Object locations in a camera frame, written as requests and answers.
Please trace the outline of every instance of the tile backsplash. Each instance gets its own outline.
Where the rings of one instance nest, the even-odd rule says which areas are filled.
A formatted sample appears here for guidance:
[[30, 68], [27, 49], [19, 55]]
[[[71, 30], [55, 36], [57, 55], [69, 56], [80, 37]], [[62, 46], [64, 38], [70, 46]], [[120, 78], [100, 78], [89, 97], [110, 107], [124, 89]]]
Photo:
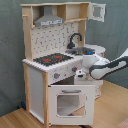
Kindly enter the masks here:
[[[66, 50], [71, 35], [78, 33], [78, 28], [79, 22], [33, 28], [31, 32], [33, 58]], [[73, 38], [73, 43], [78, 46], [77, 35]]]

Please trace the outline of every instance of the cabinet door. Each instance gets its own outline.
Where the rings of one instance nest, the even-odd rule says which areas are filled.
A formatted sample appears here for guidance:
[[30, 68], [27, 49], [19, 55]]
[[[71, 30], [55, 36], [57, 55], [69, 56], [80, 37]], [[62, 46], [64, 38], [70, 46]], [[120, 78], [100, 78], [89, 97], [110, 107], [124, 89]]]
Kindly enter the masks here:
[[92, 125], [94, 101], [95, 86], [52, 85], [49, 87], [49, 123], [55, 125]]
[[88, 6], [88, 19], [104, 22], [106, 4], [89, 3]]

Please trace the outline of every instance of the black stovetop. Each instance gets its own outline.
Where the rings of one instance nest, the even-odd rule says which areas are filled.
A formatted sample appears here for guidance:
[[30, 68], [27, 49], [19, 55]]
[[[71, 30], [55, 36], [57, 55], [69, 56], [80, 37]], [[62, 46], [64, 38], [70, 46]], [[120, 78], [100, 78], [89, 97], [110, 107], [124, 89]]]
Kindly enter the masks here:
[[40, 58], [36, 58], [34, 59], [34, 62], [40, 63], [48, 67], [57, 63], [64, 62], [69, 59], [73, 59], [73, 57], [70, 57], [61, 53], [54, 53], [54, 54], [50, 54]]

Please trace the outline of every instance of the sink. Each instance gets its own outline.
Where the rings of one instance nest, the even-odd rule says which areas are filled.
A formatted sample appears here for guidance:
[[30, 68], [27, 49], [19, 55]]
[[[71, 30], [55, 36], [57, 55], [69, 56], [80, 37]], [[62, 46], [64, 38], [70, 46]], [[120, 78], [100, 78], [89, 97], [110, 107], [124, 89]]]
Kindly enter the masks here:
[[94, 49], [86, 48], [86, 47], [77, 47], [73, 49], [67, 49], [65, 53], [72, 55], [92, 55], [95, 53]]

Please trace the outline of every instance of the oven handle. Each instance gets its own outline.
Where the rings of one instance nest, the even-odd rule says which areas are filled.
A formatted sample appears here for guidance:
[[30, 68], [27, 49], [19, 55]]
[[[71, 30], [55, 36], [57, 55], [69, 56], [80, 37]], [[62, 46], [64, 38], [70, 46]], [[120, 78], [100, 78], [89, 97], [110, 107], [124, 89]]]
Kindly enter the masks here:
[[64, 92], [64, 93], [79, 93], [79, 92], [81, 92], [81, 90], [74, 90], [74, 91], [62, 90], [62, 92]]

